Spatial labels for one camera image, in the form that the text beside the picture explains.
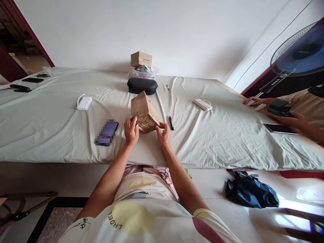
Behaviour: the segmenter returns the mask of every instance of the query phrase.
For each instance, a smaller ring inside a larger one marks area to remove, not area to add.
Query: hand
[[[274,102],[276,99],[277,98],[261,99],[261,98],[252,96],[248,99],[243,100],[242,103],[247,105],[247,103],[249,103],[251,100],[255,100],[255,102],[252,104],[252,106],[258,106],[260,104],[265,104],[265,105],[267,105],[267,107],[269,107],[271,105],[271,103]]]
[[[158,126],[155,126],[156,132],[158,134],[158,140],[162,147],[162,149],[170,147],[170,140],[171,140],[171,132],[169,125],[167,123],[161,123],[161,128],[164,129],[163,132],[161,132],[160,128]]]
[[[293,128],[297,128],[299,130],[302,129],[305,125],[307,125],[308,122],[303,115],[293,111],[291,111],[290,113],[294,117],[276,116],[273,114],[271,116],[278,120],[280,123]]]
[[[126,145],[135,146],[139,137],[139,129],[138,124],[136,124],[137,116],[132,120],[133,116],[130,116],[124,123],[125,128],[125,137],[126,137]]]

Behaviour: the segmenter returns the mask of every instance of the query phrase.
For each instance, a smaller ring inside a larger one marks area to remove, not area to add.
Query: black marker
[[[172,122],[171,116],[169,116],[169,120],[170,120],[171,130],[173,131],[174,130],[174,126],[173,126],[173,122]]]

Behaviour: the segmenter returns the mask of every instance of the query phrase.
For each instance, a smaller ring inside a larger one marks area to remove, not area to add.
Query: white power strip
[[[78,101],[77,101],[77,109],[78,110],[87,110],[91,104],[91,101],[92,101],[92,98],[91,97],[83,97],[81,102],[79,103],[79,100],[82,96],[84,96],[85,94],[81,95],[79,98],[78,98]]]
[[[194,102],[197,106],[199,106],[201,109],[203,109],[204,111],[209,111],[209,110],[212,109],[212,106],[211,106],[211,104],[210,104],[209,101],[208,101],[209,104],[206,103],[206,101],[203,101],[203,100],[201,100],[201,99],[195,99],[193,102]]]

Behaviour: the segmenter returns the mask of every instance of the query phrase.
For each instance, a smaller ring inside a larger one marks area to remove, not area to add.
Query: brown paper box
[[[138,116],[136,123],[144,133],[155,130],[156,125],[161,126],[156,109],[145,91],[132,99],[131,114],[133,117]]]
[[[139,66],[146,65],[149,68],[152,67],[152,56],[144,52],[136,52],[131,55],[131,66],[137,68]]]

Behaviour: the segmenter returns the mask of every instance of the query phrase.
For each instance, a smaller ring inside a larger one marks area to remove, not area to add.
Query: dark blue bag
[[[254,176],[242,176],[234,172],[234,181],[228,180],[226,197],[234,203],[250,208],[278,207],[277,193],[267,184],[259,182]]]

